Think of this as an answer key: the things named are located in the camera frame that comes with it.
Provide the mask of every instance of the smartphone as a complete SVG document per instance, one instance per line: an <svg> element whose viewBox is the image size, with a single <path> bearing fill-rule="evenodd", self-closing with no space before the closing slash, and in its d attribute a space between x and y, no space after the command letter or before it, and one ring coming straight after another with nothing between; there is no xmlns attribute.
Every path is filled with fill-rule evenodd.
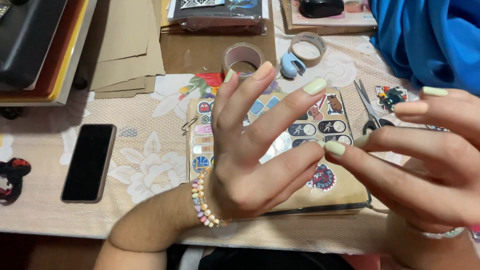
<svg viewBox="0 0 480 270"><path fill-rule="evenodd" d="M60 199L65 203L97 203L102 199L117 127L80 127Z"/></svg>

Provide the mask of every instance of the bracelet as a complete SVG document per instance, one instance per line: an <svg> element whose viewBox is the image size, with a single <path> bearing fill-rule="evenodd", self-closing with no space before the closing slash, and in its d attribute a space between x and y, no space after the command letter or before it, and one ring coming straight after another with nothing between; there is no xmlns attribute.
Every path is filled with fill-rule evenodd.
<svg viewBox="0 0 480 270"><path fill-rule="evenodd" d="M421 235L425 236L426 238L429 239L443 239L443 238L454 238L459 236L464 230L464 227L457 227L454 228L453 230L446 232L446 233L426 233L422 232L419 229L413 227L409 222L407 222L407 226L415 231L416 233L420 233Z"/></svg>
<svg viewBox="0 0 480 270"><path fill-rule="evenodd" d="M204 177L207 175L207 173L210 172L210 167L207 169L202 169L200 171L200 175L195 178L192 184L192 199L193 199L193 204L195 205L195 211L198 212L197 217L200 218L200 221L205 225L210 228L213 226L217 227L224 227L228 225L227 221L221 221L217 219L210 209L208 209L207 205L207 200L204 197Z"/></svg>

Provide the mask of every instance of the table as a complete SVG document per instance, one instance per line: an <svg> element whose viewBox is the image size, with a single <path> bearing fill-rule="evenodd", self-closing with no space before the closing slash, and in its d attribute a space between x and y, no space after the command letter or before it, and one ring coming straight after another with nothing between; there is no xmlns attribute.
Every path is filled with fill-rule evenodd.
<svg viewBox="0 0 480 270"><path fill-rule="evenodd" d="M276 51L280 57L292 36L282 33L280 6L274 1ZM370 99L378 84L404 86L393 76L364 35L324 36L327 53L322 62L307 69L295 81L277 80L272 91L291 92L315 76L332 81L342 92L354 138L361 136L367 112L353 80L361 78ZM134 98L94 99L93 92L72 90L67 105L31 108L14 121L0 119L0 160L20 157L32 164L24 179L22 195L10 206L0 206L0 231L106 238L114 223L136 203L185 179L185 141L181 127L191 98L184 86L193 74L158 76L155 93ZM217 88L209 91L214 94ZM398 119L379 110L397 125ZM68 164L79 126L83 123L113 123L118 128L103 199L97 204L64 204L60 201ZM406 160L397 154L382 158L395 163ZM160 164L152 169L153 164ZM374 199L374 206L385 208ZM222 229L199 227L188 231L185 244L262 247L348 254L382 253L386 215L364 209L354 216L279 217L237 222Z"/></svg>

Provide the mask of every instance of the light green nail polish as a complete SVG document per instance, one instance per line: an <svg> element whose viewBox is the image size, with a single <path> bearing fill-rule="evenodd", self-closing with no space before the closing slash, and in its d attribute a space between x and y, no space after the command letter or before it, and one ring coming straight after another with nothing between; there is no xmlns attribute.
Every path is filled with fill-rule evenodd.
<svg viewBox="0 0 480 270"><path fill-rule="evenodd" d="M447 90L435 87L425 86L422 88L422 91L425 95L435 96L435 97L444 97L448 95Z"/></svg>
<svg viewBox="0 0 480 270"><path fill-rule="evenodd" d="M315 95L327 86L327 82L323 78L315 78L303 87L303 90L310 95Z"/></svg>
<svg viewBox="0 0 480 270"><path fill-rule="evenodd" d="M227 72L227 75L225 76L225 80L223 82L228 83L228 81L230 80L232 75L233 75L233 69L229 69L228 72Z"/></svg>
<svg viewBox="0 0 480 270"><path fill-rule="evenodd" d="M369 136L370 136L370 134L367 134L367 135L363 135L362 137L356 139L353 142L353 146L358 147L358 148L364 147L368 143L368 137Z"/></svg>
<svg viewBox="0 0 480 270"><path fill-rule="evenodd" d="M328 141L325 144L325 150L336 156L341 156L345 152L345 145L338 143L336 141Z"/></svg>

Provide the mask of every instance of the blue fabric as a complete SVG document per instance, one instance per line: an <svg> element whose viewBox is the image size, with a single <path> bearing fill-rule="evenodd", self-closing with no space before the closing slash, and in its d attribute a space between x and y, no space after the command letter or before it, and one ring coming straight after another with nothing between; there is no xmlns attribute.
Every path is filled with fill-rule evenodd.
<svg viewBox="0 0 480 270"><path fill-rule="evenodd" d="M480 0L372 0L372 44L417 87L480 95Z"/></svg>

